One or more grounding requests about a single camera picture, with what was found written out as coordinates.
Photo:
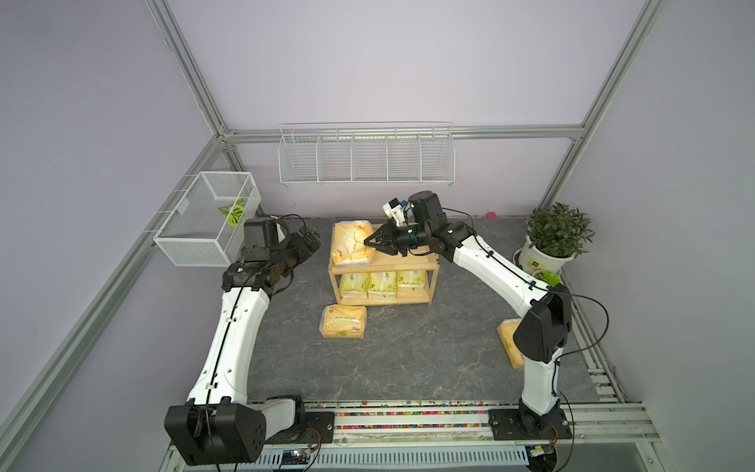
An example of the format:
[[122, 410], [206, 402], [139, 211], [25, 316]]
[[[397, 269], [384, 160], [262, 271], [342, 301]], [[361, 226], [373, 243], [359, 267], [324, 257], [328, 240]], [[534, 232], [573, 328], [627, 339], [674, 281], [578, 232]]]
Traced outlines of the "wooden two-tier shelf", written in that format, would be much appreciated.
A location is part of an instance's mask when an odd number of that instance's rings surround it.
[[440, 270], [438, 256], [427, 248], [405, 257], [369, 248], [363, 240], [375, 226], [366, 220], [333, 226], [328, 274], [340, 305], [430, 304]]

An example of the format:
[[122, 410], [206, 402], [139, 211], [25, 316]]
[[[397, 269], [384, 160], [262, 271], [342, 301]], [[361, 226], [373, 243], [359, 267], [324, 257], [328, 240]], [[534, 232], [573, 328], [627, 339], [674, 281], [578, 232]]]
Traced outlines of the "green tissue pack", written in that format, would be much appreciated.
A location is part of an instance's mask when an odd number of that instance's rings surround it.
[[342, 298], [367, 299], [369, 288], [369, 273], [346, 273], [339, 283], [339, 294]]
[[399, 271], [396, 286], [399, 292], [422, 292], [427, 285], [426, 271]]
[[369, 273], [368, 297], [375, 299], [395, 299], [397, 295], [396, 271], [374, 271]]

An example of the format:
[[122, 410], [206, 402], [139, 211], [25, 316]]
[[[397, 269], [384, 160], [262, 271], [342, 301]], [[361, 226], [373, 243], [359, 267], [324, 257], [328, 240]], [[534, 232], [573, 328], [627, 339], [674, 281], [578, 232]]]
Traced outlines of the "orange tissue pack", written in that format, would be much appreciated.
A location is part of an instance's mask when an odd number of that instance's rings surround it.
[[336, 267], [365, 267], [373, 259], [375, 250], [364, 244], [374, 233], [367, 220], [340, 221], [334, 224], [331, 260]]
[[330, 305], [322, 311], [320, 334], [323, 338], [364, 337], [367, 326], [365, 306]]
[[513, 369], [524, 367], [524, 357], [514, 343], [513, 334], [521, 323], [520, 319], [509, 319], [501, 322], [497, 326], [497, 334], [503, 345], [506, 356], [509, 359]]

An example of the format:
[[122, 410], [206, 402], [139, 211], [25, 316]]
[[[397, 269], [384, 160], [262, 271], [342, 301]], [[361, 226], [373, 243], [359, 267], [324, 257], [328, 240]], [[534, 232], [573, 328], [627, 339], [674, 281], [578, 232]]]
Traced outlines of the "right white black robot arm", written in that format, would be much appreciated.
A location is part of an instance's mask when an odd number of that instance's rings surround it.
[[364, 244], [381, 253], [402, 257], [427, 248], [469, 271], [495, 291], [521, 318], [513, 342], [524, 359], [524, 387], [519, 417], [531, 430], [558, 419], [558, 367], [571, 332], [570, 292], [559, 283], [547, 285], [507, 261], [488, 245], [471, 223], [450, 219], [438, 195], [413, 194], [383, 206], [387, 222]]

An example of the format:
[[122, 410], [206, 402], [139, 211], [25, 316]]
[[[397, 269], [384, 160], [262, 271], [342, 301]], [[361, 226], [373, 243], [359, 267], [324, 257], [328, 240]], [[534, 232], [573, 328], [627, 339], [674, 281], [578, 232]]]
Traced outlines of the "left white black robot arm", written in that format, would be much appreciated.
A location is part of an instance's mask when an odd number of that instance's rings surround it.
[[208, 356], [187, 400], [168, 408], [164, 428], [189, 466], [252, 463], [274, 438], [302, 440], [308, 433], [302, 397], [279, 395], [248, 402], [255, 342], [271, 300], [293, 281], [296, 267], [322, 245], [315, 230], [292, 231], [284, 218], [244, 224], [240, 259], [222, 277], [221, 313]]

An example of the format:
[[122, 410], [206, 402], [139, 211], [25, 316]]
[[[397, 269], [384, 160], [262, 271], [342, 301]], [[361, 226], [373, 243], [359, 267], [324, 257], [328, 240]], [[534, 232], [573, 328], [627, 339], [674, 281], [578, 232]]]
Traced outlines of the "green leaf toy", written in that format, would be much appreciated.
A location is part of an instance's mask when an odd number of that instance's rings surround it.
[[225, 217], [225, 222], [231, 227], [236, 227], [244, 215], [247, 198], [240, 198], [234, 204], [220, 208], [219, 211]]

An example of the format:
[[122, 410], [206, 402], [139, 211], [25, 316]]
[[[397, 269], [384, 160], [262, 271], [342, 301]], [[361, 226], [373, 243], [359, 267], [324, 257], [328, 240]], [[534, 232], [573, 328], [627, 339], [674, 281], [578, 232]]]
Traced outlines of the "large potted green plant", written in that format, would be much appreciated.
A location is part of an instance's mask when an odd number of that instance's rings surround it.
[[515, 258], [517, 265], [530, 275], [559, 273], [567, 263], [586, 253], [585, 245], [595, 235], [591, 224], [587, 214], [567, 204], [535, 208], [527, 222], [525, 243]]

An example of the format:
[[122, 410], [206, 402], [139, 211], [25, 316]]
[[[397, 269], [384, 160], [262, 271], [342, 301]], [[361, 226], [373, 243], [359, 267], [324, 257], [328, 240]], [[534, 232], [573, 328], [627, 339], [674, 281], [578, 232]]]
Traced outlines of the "small potted succulent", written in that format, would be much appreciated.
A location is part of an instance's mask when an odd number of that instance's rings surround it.
[[535, 277], [550, 289], [554, 289], [558, 285], [563, 285], [562, 277], [557, 271], [538, 271]]

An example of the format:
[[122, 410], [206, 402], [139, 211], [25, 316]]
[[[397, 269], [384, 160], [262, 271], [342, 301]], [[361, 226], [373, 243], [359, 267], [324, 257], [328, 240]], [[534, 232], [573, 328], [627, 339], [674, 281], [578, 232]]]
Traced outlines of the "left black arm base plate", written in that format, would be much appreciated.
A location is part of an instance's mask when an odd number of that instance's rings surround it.
[[335, 433], [335, 415], [332, 412], [307, 412], [303, 422], [279, 432], [266, 440], [266, 444], [331, 444]]

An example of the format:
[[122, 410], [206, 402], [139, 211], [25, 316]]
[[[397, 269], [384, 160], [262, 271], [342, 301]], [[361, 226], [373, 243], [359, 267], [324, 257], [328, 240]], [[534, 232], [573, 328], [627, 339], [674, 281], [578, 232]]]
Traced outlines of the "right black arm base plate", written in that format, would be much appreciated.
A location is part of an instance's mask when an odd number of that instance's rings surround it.
[[556, 406], [546, 415], [527, 408], [500, 408], [489, 412], [495, 441], [543, 441], [554, 443], [573, 438], [564, 411]]

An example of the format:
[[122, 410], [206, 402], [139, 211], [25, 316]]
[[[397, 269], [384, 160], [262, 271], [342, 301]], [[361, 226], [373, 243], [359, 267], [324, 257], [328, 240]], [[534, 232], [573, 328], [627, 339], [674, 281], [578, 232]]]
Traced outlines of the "aluminium front rail frame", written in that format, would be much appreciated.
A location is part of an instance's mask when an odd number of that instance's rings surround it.
[[495, 441], [491, 409], [497, 401], [304, 402], [305, 411], [335, 415], [331, 444], [265, 444], [257, 461], [189, 466], [170, 441], [164, 471], [318, 471], [323, 469], [438, 470], [465, 466], [521, 466], [531, 471], [577, 471], [629, 456], [638, 471], [670, 471], [674, 462], [646, 408], [627, 403], [602, 370], [591, 374], [597, 403], [564, 403], [573, 438], [556, 442]]

